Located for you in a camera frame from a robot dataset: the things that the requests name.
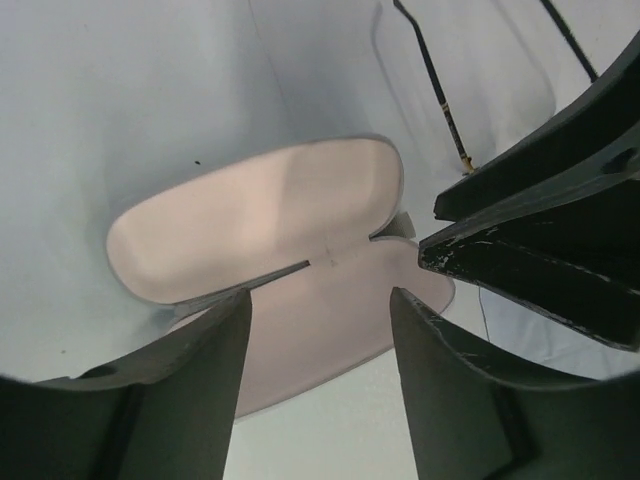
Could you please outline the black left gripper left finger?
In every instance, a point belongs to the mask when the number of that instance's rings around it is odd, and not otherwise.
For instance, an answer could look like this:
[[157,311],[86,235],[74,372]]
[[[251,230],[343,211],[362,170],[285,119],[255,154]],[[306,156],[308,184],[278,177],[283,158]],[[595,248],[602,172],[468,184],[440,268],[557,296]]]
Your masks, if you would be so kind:
[[2,378],[2,478],[222,478],[251,317],[240,291],[78,378]]

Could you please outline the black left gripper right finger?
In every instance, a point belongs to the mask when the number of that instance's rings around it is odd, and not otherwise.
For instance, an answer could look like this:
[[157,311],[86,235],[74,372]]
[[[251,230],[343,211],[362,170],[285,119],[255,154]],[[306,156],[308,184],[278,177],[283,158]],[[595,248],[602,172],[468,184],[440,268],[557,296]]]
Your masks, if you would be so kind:
[[635,479],[639,376],[598,381],[513,355],[395,288],[391,326],[422,479]]

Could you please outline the pale green glasses case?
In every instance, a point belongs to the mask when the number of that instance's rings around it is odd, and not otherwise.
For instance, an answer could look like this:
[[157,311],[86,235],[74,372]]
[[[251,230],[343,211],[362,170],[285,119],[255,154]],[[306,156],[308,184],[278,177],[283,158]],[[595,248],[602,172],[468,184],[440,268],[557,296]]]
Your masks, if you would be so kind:
[[403,186],[386,138],[289,146],[131,207],[112,223],[106,251],[132,294],[177,308],[176,327],[215,294],[250,290],[244,417],[390,350],[395,288],[437,312],[450,305],[452,281],[417,264]]

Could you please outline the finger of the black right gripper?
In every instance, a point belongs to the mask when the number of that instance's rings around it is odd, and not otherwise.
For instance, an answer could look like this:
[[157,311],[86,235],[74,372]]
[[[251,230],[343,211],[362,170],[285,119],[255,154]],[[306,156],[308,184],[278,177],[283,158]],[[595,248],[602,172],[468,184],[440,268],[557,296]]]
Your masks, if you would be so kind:
[[639,348],[636,180],[462,239],[433,237],[418,261],[605,345]]
[[434,206],[439,220],[504,213],[527,199],[542,207],[586,202],[622,212],[639,205],[639,39],[598,73],[555,5],[543,7],[591,84],[539,129],[441,193]]

